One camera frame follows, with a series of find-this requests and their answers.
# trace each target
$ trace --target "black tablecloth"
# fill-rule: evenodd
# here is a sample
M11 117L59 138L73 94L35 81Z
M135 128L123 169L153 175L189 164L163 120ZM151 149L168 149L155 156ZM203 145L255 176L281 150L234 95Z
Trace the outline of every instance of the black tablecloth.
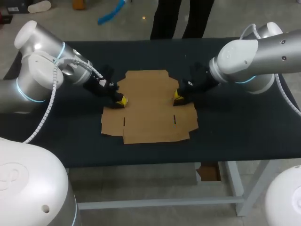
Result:
M231 39L68 42L96 68L109 64L114 81L127 70L166 69L170 77L191 79L189 66L208 63ZM6 79L16 76L20 56ZM295 103L283 78L284 90ZM124 145L122 137L101 134L106 98L67 81L32 144L53 152L65 167L197 161L239 161L301 157L301 118L282 98L276 83L251 95L238 84L223 84L195 101L199 129L176 143ZM46 103L28 115L1 114L0 137L24 141L36 128Z

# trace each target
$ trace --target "flattened cardboard box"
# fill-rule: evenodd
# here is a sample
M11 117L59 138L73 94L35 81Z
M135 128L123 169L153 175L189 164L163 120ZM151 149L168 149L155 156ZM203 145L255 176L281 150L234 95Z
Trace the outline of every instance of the flattened cardboard box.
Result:
M103 134L122 136L124 144L175 142L198 128L193 103L173 106L178 81L166 70L128 71L118 85L129 101L124 109L104 108Z

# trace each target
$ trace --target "black pants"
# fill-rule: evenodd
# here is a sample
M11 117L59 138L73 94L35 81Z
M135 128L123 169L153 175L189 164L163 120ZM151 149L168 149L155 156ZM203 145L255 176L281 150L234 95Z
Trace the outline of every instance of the black pants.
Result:
M182 0L159 0L150 39L171 39ZM188 24L183 38L202 38L214 0L190 0Z

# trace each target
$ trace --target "cable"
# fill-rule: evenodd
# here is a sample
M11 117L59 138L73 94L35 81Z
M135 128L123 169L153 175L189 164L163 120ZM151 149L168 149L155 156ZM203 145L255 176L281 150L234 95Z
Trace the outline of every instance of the cable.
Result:
M27 139L25 140L23 143L25 144L28 144L29 142L31 142L35 136L40 132L40 130L42 129L47 117L49 116L49 113L51 111L51 108L52 108L52 105L54 103L54 100L55 100L55 94L56 94L56 81L57 81L57 70L58 70L58 66L59 64L62 63L62 61L64 60L71 60L71 61L75 61L77 62L78 64L80 65L83 65L89 69L91 69L100 79L102 79L103 81L106 82L106 80L104 79L104 77L91 65L89 65L88 63L86 63L85 61L82 61L80 59L77 59L77 58L72 58L72 57L66 57L66 58L62 58L60 60L56 60L56 63L55 63L55 67L53 69L53 86L52 86L52 93L51 93L51 98L50 98L50 101L49 101L49 104L48 104L48 107L44 113L44 116L42 118L42 120L40 121L38 127L35 129L35 131L33 132L33 134Z
M257 39L261 39L259 33L258 33L257 30L256 30L256 24L250 24L249 26L247 26L247 28L243 31L243 33L241 34L241 36L240 36L239 39L243 39L243 37L245 36L246 31L247 31L250 27L252 27L252 30L253 30L253 33L254 33L255 37L256 37Z
M53 69L53 86L52 86L52 93L51 93L51 97L50 97L50 101L49 101L49 104L48 104L48 107L44 113L44 116L42 118L42 120L40 121L38 127L35 129L35 131L33 132L33 134L31 134L31 136L25 140L23 143L25 144L28 144L29 142L31 142L35 136L39 133L39 131L41 130L41 128L43 127L50 111L51 111L51 108L52 108L52 105L54 103L54 100L55 100L55 93L56 93L56 76L57 76L57 64L55 64L55 67Z
M299 111L298 108L295 107L295 105L291 102L291 100L287 97L285 91L282 88L281 82L280 82L280 78L279 78L279 74L274 74L275 78L276 78L276 82L277 82L277 86L280 90L280 93L282 94L284 100L286 100L286 102L288 103L288 105L290 105L290 107L299 115L301 116L301 112Z

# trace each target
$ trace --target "floor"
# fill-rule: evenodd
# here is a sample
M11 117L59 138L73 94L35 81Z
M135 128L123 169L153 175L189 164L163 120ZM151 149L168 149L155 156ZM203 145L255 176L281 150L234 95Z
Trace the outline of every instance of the floor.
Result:
M149 39L158 0L128 2L111 22L98 26L97 18L113 10L117 1L90 0L86 11L73 11L71 0L53 0L54 8L48 12L15 15L12 24L0 27L0 78L4 77L16 56L14 38L17 32L32 19L62 40ZM188 14L189 1L182 0L175 38L181 38ZM268 21L276 22L285 32L299 29L301 4L294 0L215 0L205 37L239 36L248 24L260 26ZM301 75L287 74L285 79L301 106ZM279 172L300 163L300 159L283 160ZM257 164L257 161L238 162L245 185ZM70 179L79 202L230 194L225 176L220 185L197 186L192 163L71 169ZM263 203L264 194L247 217L239 218L233 205L213 205L90 210L82 211L82 219L83 226L267 226Z

